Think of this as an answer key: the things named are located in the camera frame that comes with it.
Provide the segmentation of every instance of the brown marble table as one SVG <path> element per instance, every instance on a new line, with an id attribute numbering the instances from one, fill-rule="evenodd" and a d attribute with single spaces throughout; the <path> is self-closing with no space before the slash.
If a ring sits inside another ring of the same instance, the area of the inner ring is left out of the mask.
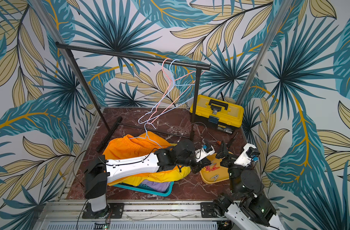
<path id="1" fill-rule="evenodd" d="M 103 114 L 110 125 L 110 127 L 115 123 L 116 117 L 122 116 L 122 123 L 137 125 L 137 120 L 144 113 L 149 111 L 149 108 L 105 108 Z M 189 136 L 190 133 L 190 113 L 187 109 L 176 108 L 172 111 L 163 114 L 159 119 L 154 122 L 155 127 L 159 131 L 176 133 L 180 135 Z M 217 140 L 224 140 L 226 143 L 231 138 L 224 132 L 209 129 L 208 132 L 214 136 Z M 132 128 L 127 126 L 119 126 L 115 131 L 111 139 L 123 137 L 127 134 L 133 136 L 139 136 L 144 133 L 144 130 L 138 128 Z M 77 172 L 77 178 L 83 181 L 83 172 L 86 169 L 89 161 L 94 159 L 97 155 L 102 153 L 96 152 L 96 147 L 100 144 L 101 140 L 106 136 L 107 129 L 103 125 L 102 121 L 99 122 L 97 129 L 93 135 L 93 138 L 88 146 L 85 153 L 83 161 Z M 181 138 L 177 136 L 167 136 L 163 134 L 156 133 L 163 137 L 170 143 L 177 143 Z M 207 134 L 204 126 L 202 124 L 195 124 L 195 137 L 194 143 L 196 149 L 199 149 L 202 145 L 202 137 L 210 141 L 210 143 L 218 149 L 218 145 L 212 137 Z M 233 145 L 230 147 L 230 151 L 234 154 L 240 154 L 242 147 L 246 144 L 242 131 L 240 129 L 237 134 Z M 70 191 L 67 195 L 67 199 L 72 200 L 85 200 L 84 198 L 84 188 L 82 185 L 74 179 Z M 156 196 L 151 194 L 146 194 L 142 192 L 126 190 L 123 188 L 117 188 L 115 186 L 110 186 L 107 188 L 107 199 L 109 200 L 214 200 L 221 192 L 230 193 L 229 181 L 223 181 L 215 184 L 206 184 L 202 181 L 200 174 L 190 173 L 184 179 L 174 182 L 173 190 L 171 194 L 167 197 Z"/>

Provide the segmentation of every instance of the orange clothing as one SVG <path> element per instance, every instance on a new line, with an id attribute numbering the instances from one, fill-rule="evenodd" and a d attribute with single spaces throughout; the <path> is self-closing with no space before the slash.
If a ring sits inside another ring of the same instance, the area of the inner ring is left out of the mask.
<path id="1" fill-rule="evenodd" d="M 154 140 L 162 148 L 166 148 L 171 144 L 165 139 L 157 136 L 152 132 L 148 132 L 148 136 L 151 140 Z M 145 137 L 145 133 L 140 135 L 143 138 L 132 138 L 132 135 L 126 135 L 123 138 L 116 138 L 109 142 L 107 148 L 104 151 L 106 159 L 127 159 L 135 158 L 138 156 L 144 156 L 154 152 L 154 148 L 159 149 L 159 146 L 148 138 Z M 175 167 L 172 170 L 163 171 L 163 172 L 153 172 L 153 173 L 140 173 L 129 177 L 120 178 L 116 181 L 109 183 L 109 186 L 126 183 L 133 186 L 138 186 L 142 181 L 149 180 L 152 182 L 174 182 L 186 177 L 190 173 L 190 167 L 182 167 L 181 172 L 179 172 L 178 167 Z"/>

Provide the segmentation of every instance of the teal laundry basket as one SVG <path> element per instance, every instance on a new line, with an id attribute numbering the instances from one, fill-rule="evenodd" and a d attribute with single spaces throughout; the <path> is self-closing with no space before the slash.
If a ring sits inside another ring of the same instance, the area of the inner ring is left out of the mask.
<path id="1" fill-rule="evenodd" d="M 133 191 L 144 192 L 144 193 L 148 193 L 148 194 L 152 194 L 152 195 L 156 195 L 156 196 L 168 196 L 168 195 L 170 195 L 170 193 L 173 189 L 173 184 L 174 184 L 174 182 L 171 182 L 169 187 L 166 189 L 166 191 L 164 193 L 157 192 L 156 190 L 152 189 L 151 187 L 149 187 L 145 184 L 139 184 L 138 186 L 132 186 L 132 185 L 126 184 L 126 183 L 119 183 L 119 184 L 116 184 L 114 186 L 118 187 L 118 188 L 125 188 L 125 189 L 129 189 L 129 190 L 133 190 Z"/>

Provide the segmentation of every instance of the toolbox handle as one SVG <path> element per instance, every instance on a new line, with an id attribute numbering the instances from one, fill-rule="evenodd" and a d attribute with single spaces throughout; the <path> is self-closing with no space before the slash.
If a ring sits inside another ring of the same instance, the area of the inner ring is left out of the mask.
<path id="1" fill-rule="evenodd" d="M 227 108 L 229 107 L 229 105 L 226 103 L 219 102 L 219 101 L 212 100 L 212 99 L 209 101 L 208 105 L 211 105 L 211 104 L 217 104 L 217 105 L 223 106 L 223 107 L 225 107 L 225 110 L 227 110 Z"/>

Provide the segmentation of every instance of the mounting plate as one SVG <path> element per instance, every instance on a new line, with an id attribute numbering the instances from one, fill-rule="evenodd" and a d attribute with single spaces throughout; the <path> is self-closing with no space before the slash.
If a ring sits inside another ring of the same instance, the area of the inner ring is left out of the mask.
<path id="1" fill-rule="evenodd" d="M 88 203 L 85 207 L 85 211 L 82 215 L 83 219 L 105 219 L 107 217 L 107 214 L 111 212 L 110 219 L 120 219 L 123 215 L 124 210 L 124 203 L 108 203 L 107 208 L 98 211 L 98 212 L 92 212 L 91 204 Z"/>
<path id="2" fill-rule="evenodd" d="M 202 218 L 213 218 L 214 204 L 213 202 L 200 203 Z"/>

